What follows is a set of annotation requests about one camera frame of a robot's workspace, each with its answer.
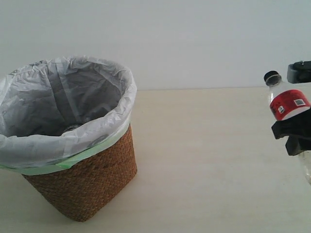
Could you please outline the woven wicker waste basket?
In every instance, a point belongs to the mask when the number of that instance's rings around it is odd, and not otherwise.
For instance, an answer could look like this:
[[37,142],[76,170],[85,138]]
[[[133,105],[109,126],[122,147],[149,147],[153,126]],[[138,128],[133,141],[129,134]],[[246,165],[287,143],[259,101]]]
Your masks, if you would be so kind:
[[78,222],[92,218],[135,177],[132,129],[111,147],[72,168],[24,178],[61,214]]

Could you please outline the white plastic bin liner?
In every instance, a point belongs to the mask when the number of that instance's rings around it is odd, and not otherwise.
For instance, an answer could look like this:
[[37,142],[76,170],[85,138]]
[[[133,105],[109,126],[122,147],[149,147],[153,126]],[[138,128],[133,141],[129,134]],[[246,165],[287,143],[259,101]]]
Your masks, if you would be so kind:
[[127,131],[131,70],[89,56],[41,60],[0,79],[0,167],[24,175],[69,169]]

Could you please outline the red label plastic bottle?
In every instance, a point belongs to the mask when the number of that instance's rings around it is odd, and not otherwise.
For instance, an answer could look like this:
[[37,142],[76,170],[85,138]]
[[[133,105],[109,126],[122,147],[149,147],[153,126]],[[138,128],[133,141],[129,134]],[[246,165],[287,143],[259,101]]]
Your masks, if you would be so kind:
[[[284,82],[281,75],[269,71],[264,75],[264,82],[269,88],[269,108],[276,121],[289,119],[297,114],[311,109],[311,102],[306,95],[295,88],[294,84]],[[311,151],[304,151],[298,157],[307,182],[311,182]]]

